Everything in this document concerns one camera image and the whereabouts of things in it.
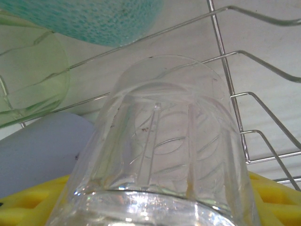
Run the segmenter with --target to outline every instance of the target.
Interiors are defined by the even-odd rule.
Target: chrome wire
[[[279,182],[279,183],[284,183],[284,184],[287,183],[287,181],[289,181],[290,183],[293,184],[293,186],[295,187],[296,190],[300,190],[299,187],[297,186],[296,182],[294,181],[294,178],[289,174],[287,168],[284,166],[283,163],[281,163],[282,161],[280,160],[280,158],[281,157],[291,157],[291,156],[299,155],[299,154],[301,154],[301,151],[296,151],[296,152],[291,152],[291,153],[285,153],[285,154],[278,155],[275,152],[275,150],[273,149],[273,147],[271,146],[271,144],[269,143],[269,141],[267,140],[267,138],[265,137],[265,135],[261,131],[259,131],[259,130],[243,131],[242,121],[241,121],[241,117],[240,117],[240,114],[239,114],[239,109],[238,109],[238,104],[237,104],[236,98],[240,97],[240,96],[244,96],[244,95],[253,96],[256,99],[256,101],[263,107],[263,109],[269,114],[269,116],[271,116],[271,118],[274,120],[274,122],[282,129],[282,131],[286,134],[286,136],[298,147],[298,149],[300,149],[299,147],[301,146],[300,142],[290,133],[290,131],[281,123],[281,121],[272,113],[272,111],[254,93],[245,92],[245,93],[235,94],[234,86],[233,86],[233,83],[232,83],[232,80],[231,80],[229,65],[228,65],[228,62],[227,62],[227,57],[235,55],[235,54],[242,54],[242,55],[254,60],[255,62],[258,62],[262,66],[264,66],[267,69],[273,71],[274,73],[278,74],[279,76],[283,77],[286,80],[301,83],[301,78],[292,76],[288,73],[285,73],[284,71],[276,68],[275,66],[269,64],[268,62],[252,55],[251,53],[243,51],[243,50],[238,50],[238,51],[234,51],[234,52],[230,52],[230,53],[226,54],[225,49],[224,49],[224,45],[223,45],[223,41],[222,41],[221,32],[220,32],[220,29],[219,29],[219,26],[218,26],[218,20],[217,20],[216,14],[224,12],[224,11],[232,10],[232,11],[235,11],[235,12],[238,12],[238,13],[256,18],[258,20],[264,21],[266,23],[277,25],[277,26],[301,25],[301,18],[294,19],[294,20],[279,20],[279,19],[276,19],[276,18],[272,18],[270,16],[255,13],[255,12],[252,12],[250,10],[239,8],[239,7],[236,7],[236,6],[226,6],[226,7],[222,7],[222,8],[219,8],[219,9],[215,10],[212,0],[207,0],[207,3],[208,3],[209,10],[210,10],[209,13],[203,14],[203,15],[198,16],[196,18],[193,18],[189,21],[183,22],[181,24],[175,25],[173,27],[164,29],[164,30],[162,30],[160,32],[157,32],[155,34],[144,37],[144,38],[142,38],[142,39],[140,39],[140,40],[138,40],[138,41],[136,41],[136,42],[134,42],[130,45],[134,45],[137,42],[142,42],[144,40],[154,38],[156,36],[162,35],[166,32],[173,31],[175,29],[178,29],[178,28],[183,27],[185,25],[194,23],[194,22],[199,21],[201,19],[204,19],[206,17],[211,17],[213,27],[214,27],[216,41],[217,41],[217,44],[218,44],[218,47],[219,47],[220,56],[205,60],[205,61],[203,61],[203,63],[209,63],[209,62],[212,62],[214,60],[219,60],[219,59],[222,61],[224,72],[225,72],[225,75],[226,75],[226,78],[227,78],[227,84],[228,84],[228,87],[229,87],[229,90],[230,90],[230,93],[231,93],[231,100],[232,100],[234,110],[235,110],[235,114],[236,114],[237,121],[238,121],[238,126],[239,126],[239,129],[240,129],[241,135],[242,135],[242,144],[243,144],[243,148],[244,148],[244,152],[245,152],[246,162],[247,163],[257,163],[257,162],[270,161],[270,160],[276,159],[278,161],[278,163],[280,164],[280,166],[282,167],[283,171],[286,173],[286,175],[287,176],[289,175],[288,179],[284,178],[284,179],[279,179],[279,180],[276,180],[276,181]],[[101,58],[105,55],[111,54],[113,52],[116,52],[118,50],[121,50],[121,49],[127,48],[127,47],[128,46],[115,48],[115,49],[112,49],[110,51],[107,51],[107,52],[101,53],[99,55],[93,56],[93,57],[91,57],[87,60],[76,63],[76,64],[70,66],[69,68],[66,68],[65,70],[63,70],[59,73],[55,73],[54,75],[62,74],[62,73],[66,72],[70,69],[74,69],[74,68],[79,67],[81,65],[87,64],[87,63],[89,63],[93,60],[96,60],[96,59]],[[88,103],[88,102],[91,102],[91,101],[102,99],[102,98],[104,98],[108,95],[109,95],[109,93],[105,93],[105,94],[99,95],[97,97],[93,97],[93,98],[90,98],[90,99],[87,99],[87,100],[84,100],[84,101],[81,101],[81,102],[78,102],[78,103],[75,103],[75,104],[57,109],[57,110],[54,110],[53,112],[64,111],[64,110],[67,110],[67,109],[70,109],[70,108],[73,108],[73,107],[76,107],[76,106],[79,106],[79,105],[82,105],[82,104],[85,104],[85,103]],[[248,133],[258,133],[258,134],[260,134],[260,136],[263,138],[265,143],[268,145],[269,149],[272,151],[273,156],[267,157],[267,158],[260,158],[260,159],[251,160],[250,157],[249,157],[249,153],[248,153],[248,150],[247,150],[247,147],[246,147],[246,140],[245,140],[245,137],[244,137],[245,134],[248,134]]]
[[[264,140],[264,142],[266,143],[266,145],[269,147],[269,149],[271,150],[271,152],[273,153],[275,159],[277,160],[277,162],[280,165],[281,169],[283,170],[283,172],[285,173],[285,175],[287,176],[287,178],[289,179],[289,181],[292,183],[292,185],[294,186],[294,188],[297,191],[301,191],[301,189],[299,188],[299,186],[295,182],[294,178],[292,177],[292,175],[290,174],[290,172],[288,171],[288,169],[286,168],[286,166],[281,161],[279,155],[276,153],[275,149],[270,144],[269,140],[266,138],[266,136],[260,130],[254,129],[254,130],[244,131],[242,133],[243,134],[249,134],[249,133],[257,133],[257,134],[259,134],[262,137],[262,139]]]
[[[210,13],[214,12],[215,9],[214,9],[213,0],[207,0],[207,4],[208,4],[208,7],[209,7],[209,12]],[[217,42],[218,50],[220,52],[220,55],[224,55],[225,54],[225,47],[224,47],[224,44],[223,44],[223,41],[222,41],[222,34],[221,34],[221,30],[220,30],[220,27],[219,27],[219,24],[218,24],[218,19],[217,19],[216,14],[211,16],[211,20],[212,20],[212,25],[213,25],[213,29],[214,29],[214,34],[215,34],[215,39],[216,39],[216,42]],[[234,85],[233,85],[233,81],[232,81],[232,77],[231,77],[231,72],[230,72],[228,60],[225,57],[221,58],[221,60],[222,60],[222,67],[223,67],[223,70],[224,70],[224,73],[225,73],[228,89],[229,89],[230,95],[232,96],[232,95],[235,94],[235,90],[234,90]],[[236,116],[236,120],[237,120],[237,123],[238,123],[239,132],[244,131],[243,123],[241,121],[241,116],[240,116],[240,112],[239,112],[239,108],[238,108],[238,102],[235,98],[231,99],[231,101],[232,101],[234,113],[235,113],[235,116]],[[246,159],[246,161],[249,161],[250,160],[250,155],[249,155],[249,151],[248,151],[247,144],[246,144],[246,138],[245,138],[244,134],[241,134],[241,144],[242,144],[242,147],[243,147],[243,150],[244,150],[245,159]]]

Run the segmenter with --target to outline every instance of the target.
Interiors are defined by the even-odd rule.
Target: dish rack
[[[297,175],[293,177],[282,161],[283,158],[295,157],[301,155],[301,143],[297,140],[297,138],[295,138],[292,132],[290,132],[290,130],[281,122],[281,120],[272,112],[272,110],[268,107],[268,105],[266,105],[264,101],[257,94],[248,90],[242,92],[235,91],[236,87],[233,82],[232,67],[229,61],[234,57],[236,57],[236,59],[238,58],[239,59],[238,61],[240,61],[241,58],[244,58],[244,60],[247,60],[248,62],[252,61],[251,64],[256,65],[255,67],[261,66],[265,68],[265,70],[268,70],[269,73],[270,72],[274,73],[274,76],[275,74],[280,76],[283,81],[301,83],[301,77],[292,76],[290,73],[286,73],[285,71],[279,69],[278,67],[275,67],[273,64],[268,63],[268,61],[257,57],[256,54],[252,54],[249,51],[236,49],[231,52],[226,52],[227,44],[224,45],[224,37],[222,36],[222,29],[220,27],[221,20],[218,19],[218,16],[221,14],[226,15],[231,12],[235,12],[243,16],[244,20],[249,19],[254,21],[254,23],[259,23],[260,21],[262,23],[265,23],[266,26],[268,25],[274,27],[275,26],[281,26],[281,27],[298,26],[301,25],[301,19],[293,19],[293,20],[276,19],[270,16],[265,16],[263,14],[250,11],[244,8],[236,7],[236,6],[226,6],[226,7],[215,9],[213,0],[207,0],[207,5],[209,8],[208,13],[202,14],[201,16],[192,18],[188,21],[182,22],[180,24],[174,25],[167,29],[148,35],[130,45],[105,51],[94,57],[76,63],[70,66],[69,68],[67,68],[66,70],[59,72],[57,74],[63,73],[67,70],[75,71],[75,70],[82,70],[81,68],[85,69],[85,68],[94,67],[99,69],[99,73],[102,73],[101,71],[103,68],[105,74],[112,73],[115,74],[116,76],[120,75],[121,71],[124,71],[133,62],[136,62],[142,58],[150,57],[153,55],[161,55],[162,53],[170,54],[169,51],[167,50],[165,51],[164,48],[160,48],[168,44],[167,42],[168,38],[170,38],[171,36],[176,37],[175,40],[172,43],[169,43],[168,45],[172,46],[174,45],[174,43],[178,41],[179,46],[181,46],[182,42],[186,42],[186,41],[182,39],[182,41],[179,42],[180,38],[183,37],[187,38],[187,43],[188,43],[192,39],[185,34],[189,34],[189,31],[192,30],[195,31],[194,26],[203,29],[203,31],[206,30],[207,27],[204,25],[205,23],[203,23],[203,21],[206,20],[206,24],[208,24],[208,20],[211,20],[211,26],[212,26],[211,28],[213,29],[213,33],[215,37],[214,42],[216,42],[215,48],[217,47],[218,49],[217,56],[202,59],[202,57],[200,57],[199,55],[197,55],[196,57],[187,54],[185,50],[183,50],[184,47],[183,49],[181,49],[178,48],[178,46],[174,46],[174,51],[171,54],[186,55],[188,57],[195,58],[197,60],[200,60],[202,63],[209,65],[221,76],[224,75],[226,84],[229,88],[229,92],[231,95],[230,101],[233,105],[233,113],[236,116],[238,128],[241,134],[242,147],[246,158],[246,164],[255,164],[255,163],[276,160],[280,165],[281,169],[283,170],[283,172],[285,173],[286,178],[277,178],[275,179],[275,181],[282,184],[291,183],[296,190],[301,191],[299,186],[297,185],[298,182],[301,182],[301,175]],[[205,36],[205,39],[212,41],[212,39],[208,38],[207,35],[203,35],[203,36]],[[121,56],[123,57],[128,56],[128,58],[130,58],[131,60],[127,64],[122,64],[124,66],[122,66],[119,71],[114,71],[114,66],[110,62],[112,62],[113,60],[118,62]],[[213,66],[218,64],[221,66],[222,70],[217,70]],[[109,95],[109,92],[104,92],[100,95],[95,95],[95,94],[91,94],[91,95],[93,96],[90,98],[86,98],[84,100],[72,104],[68,103],[66,104],[66,106],[61,106],[60,108],[54,110],[53,112],[69,111],[70,109],[75,109],[78,106],[92,106],[92,105],[93,105],[93,111],[97,111],[100,105],[103,103],[104,99]],[[245,96],[249,96],[250,98],[256,101],[256,105],[260,106],[265,111],[265,113],[267,113],[270,119],[272,119],[273,122],[282,130],[283,136],[286,136],[288,140],[290,140],[290,142],[297,148],[297,150],[278,154],[276,152],[276,149],[271,144],[268,137],[265,135],[265,133],[262,130],[256,128],[244,129],[244,124],[243,124],[244,119],[240,112],[239,103],[241,103],[241,101],[246,98]],[[21,123],[21,126],[25,127],[26,124],[27,122],[23,122]],[[258,157],[258,158],[253,158],[251,156],[250,154],[251,151],[250,148],[248,147],[248,142],[247,142],[247,137],[250,136],[251,134],[257,134],[259,135],[259,137],[261,137],[261,139],[264,141],[264,143],[270,150],[271,152],[270,155]]]

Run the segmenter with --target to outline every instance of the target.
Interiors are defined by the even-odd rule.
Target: white surface
[[[282,19],[301,17],[299,0],[215,1],[216,8],[226,5],[237,5]],[[208,12],[208,7],[205,0],[168,0],[163,13],[149,33],[160,31],[206,12]],[[218,14],[218,18],[226,52],[238,49],[246,50],[287,73],[300,75],[300,26],[278,27],[233,11],[222,12]],[[58,37],[66,49],[71,65],[110,50],[108,47],[84,43],[62,35],[58,35]],[[211,19],[206,18],[159,37],[136,43],[119,52],[72,69],[71,88],[60,107],[109,92],[116,79],[130,65],[146,57],[161,54],[185,55],[200,61],[218,56]],[[231,56],[228,60],[236,92],[252,91],[256,93],[300,140],[300,84],[280,78],[245,56]],[[220,62],[207,65],[224,78]],[[97,111],[104,101],[105,99],[91,102],[72,108],[70,111],[94,121],[98,114]],[[240,97],[238,102],[245,130],[262,130],[278,153],[296,150],[251,97]],[[270,155],[268,148],[259,136],[247,135],[247,141],[252,158]],[[300,160],[300,157],[284,160],[294,176],[301,174]],[[248,167],[271,179],[285,177],[275,161]]]

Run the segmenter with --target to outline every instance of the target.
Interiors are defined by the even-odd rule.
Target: wire dish rack
[[[133,64],[133,62],[136,62],[142,58],[146,58],[149,56],[161,54],[186,55],[188,57],[200,60],[202,63],[210,66],[221,76],[224,75],[224,79],[228,85],[229,92],[231,95],[233,113],[236,116],[239,131],[241,134],[242,147],[246,158],[246,164],[255,164],[276,160],[283,172],[285,173],[286,178],[277,178],[275,179],[275,181],[282,184],[291,183],[296,190],[300,191],[297,182],[301,182],[301,175],[296,175],[293,177],[290,171],[287,169],[286,165],[283,163],[282,159],[301,155],[301,143],[298,141],[297,138],[295,138],[293,133],[290,132],[290,130],[281,122],[281,120],[272,112],[272,110],[264,103],[264,101],[257,94],[255,94],[255,92],[248,90],[242,92],[235,91],[237,87],[235,87],[235,84],[233,82],[233,71],[235,71],[234,74],[237,73],[238,69],[235,68],[236,65],[238,65],[241,61],[247,61],[247,64],[249,64],[251,68],[256,69],[257,67],[262,67],[266,71],[265,73],[267,73],[268,71],[268,73],[273,74],[273,76],[275,76],[276,74],[280,78],[281,82],[289,81],[290,83],[301,83],[301,77],[296,77],[291,75],[290,73],[286,73],[285,71],[279,69],[273,64],[268,63],[266,60],[263,60],[262,58],[259,58],[254,54],[251,54],[249,51],[236,49],[231,52],[226,52],[225,46],[227,44],[224,45],[224,37],[222,36],[222,29],[220,27],[220,22],[224,24],[224,20],[221,21],[220,19],[218,19],[218,16],[221,14],[227,16],[226,14],[235,12],[239,13],[243,20],[250,20],[250,22],[254,24],[258,23],[258,26],[272,26],[273,29],[275,27],[293,27],[301,25],[301,19],[281,20],[270,16],[265,16],[263,14],[257,13],[256,11],[250,11],[236,6],[226,6],[215,9],[213,0],[207,0],[207,5],[209,8],[208,13],[202,14],[201,16],[198,16],[186,22],[177,24],[170,28],[146,36],[128,46],[119,47],[103,52],[87,60],[76,63],[67,68],[66,70],[58,72],[57,74],[64,73],[68,70],[72,70],[73,72],[76,70],[83,72],[87,68],[95,68],[95,73],[98,73],[100,77],[102,76],[102,74],[104,75],[104,78],[106,78],[106,76],[117,77],[121,74],[122,71],[124,71],[131,64]],[[200,35],[199,37],[200,40],[204,39],[208,42],[208,46],[212,47],[212,43],[215,42],[215,45],[213,47],[214,51],[205,51],[204,53],[200,54],[200,52],[202,52],[204,48],[200,47],[198,50],[192,50],[192,45],[187,45],[187,43],[191,44],[192,42],[198,41],[198,38],[196,38],[196,36],[190,36],[192,32],[195,32],[198,29],[200,29],[200,31],[203,31],[201,32],[202,35]],[[215,39],[213,39],[212,36],[209,35],[209,31],[213,32]],[[236,34],[233,34],[233,37],[239,39],[244,38],[239,37]],[[172,47],[173,51],[165,49],[165,46]],[[121,58],[127,58],[127,63],[122,63]],[[95,95],[95,93],[91,93],[92,97],[80,100],[76,103],[67,104],[67,106],[61,106],[53,112],[68,111],[70,109],[75,109],[78,106],[91,105],[93,105],[93,111],[98,111],[105,97],[109,95],[109,92],[107,92],[106,89],[101,88],[101,85],[99,89],[105,91],[100,95]],[[244,129],[244,117],[241,115],[239,105],[243,101],[243,99],[245,99],[245,96],[249,96],[250,98],[255,100],[253,105],[260,106],[261,109],[267,113],[270,119],[273,120],[274,124],[281,129],[281,131],[283,132],[283,136],[286,136],[287,139],[295,146],[295,149],[293,151],[289,150],[282,153],[278,153],[276,148],[271,144],[272,142],[270,142],[270,140],[268,139],[268,136],[266,136],[261,129]],[[21,123],[21,126],[25,127],[26,122]],[[261,137],[262,141],[270,150],[269,155],[257,158],[251,156],[252,150],[250,150],[249,148],[249,139],[247,140],[247,137],[251,136],[251,134],[257,134],[259,135],[259,137]]]

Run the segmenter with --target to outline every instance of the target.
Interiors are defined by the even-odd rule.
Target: clear glass
[[[120,77],[50,226],[260,225],[221,78],[182,56]]]
[[[163,0],[1,0],[0,8],[83,41],[122,46],[153,25]]]
[[[0,127],[56,108],[70,74],[53,32],[0,11],[0,40]]]

